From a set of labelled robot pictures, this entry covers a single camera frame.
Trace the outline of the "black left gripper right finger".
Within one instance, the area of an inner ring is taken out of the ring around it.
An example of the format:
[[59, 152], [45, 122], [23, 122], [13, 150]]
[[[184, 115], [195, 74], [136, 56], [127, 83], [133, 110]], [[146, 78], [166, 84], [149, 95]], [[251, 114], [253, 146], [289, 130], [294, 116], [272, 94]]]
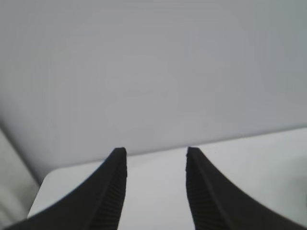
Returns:
[[197, 230], [304, 230], [226, 178], [197, 147], [188, 147], [186, 191]]

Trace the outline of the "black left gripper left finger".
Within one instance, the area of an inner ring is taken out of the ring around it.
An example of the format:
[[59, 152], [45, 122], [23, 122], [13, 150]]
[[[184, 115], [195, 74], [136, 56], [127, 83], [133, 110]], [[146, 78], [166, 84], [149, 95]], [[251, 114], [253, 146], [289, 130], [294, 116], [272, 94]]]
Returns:
[[10, 230], [116, 230], [126, 194], [127, 152], [115, 148], [78, 187]]

